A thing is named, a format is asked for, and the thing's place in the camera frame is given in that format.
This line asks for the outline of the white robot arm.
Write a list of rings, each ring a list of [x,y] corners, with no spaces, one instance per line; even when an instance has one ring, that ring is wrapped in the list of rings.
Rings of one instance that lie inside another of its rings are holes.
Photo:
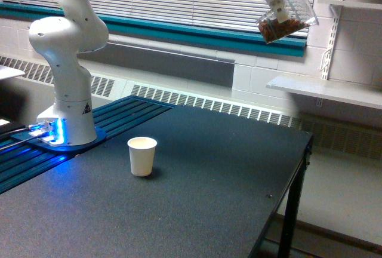
[[[54,0],[62,17],[34,21],[29,41],[51,68],[54,103],[40,113],[37,122],[49,128],[42,141],[54,148],[92,143],[97,139],[92,112],[91,75],[78,62],[79,53],[104,48],[109,39],[106,24],[94,12],[90,0]]]

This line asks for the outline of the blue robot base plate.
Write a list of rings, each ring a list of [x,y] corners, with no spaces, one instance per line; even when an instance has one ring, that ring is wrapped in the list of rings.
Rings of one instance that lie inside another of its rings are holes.
[[[79,154],[98,146],[106,140],[107,134],[102,128],[96,127],[95,130],[97,138],[93,142],[84,145],[51,146],[39,139],[32,139],[26,143],[34,148],[43,149],[49,152]]]

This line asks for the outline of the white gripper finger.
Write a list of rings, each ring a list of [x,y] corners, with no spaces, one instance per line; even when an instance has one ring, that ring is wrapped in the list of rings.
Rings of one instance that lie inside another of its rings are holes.
[[[269,7],[275,13],[279,23],[283,23],[289,19],[287,11],[285,9],[284,0],[266,0]]]

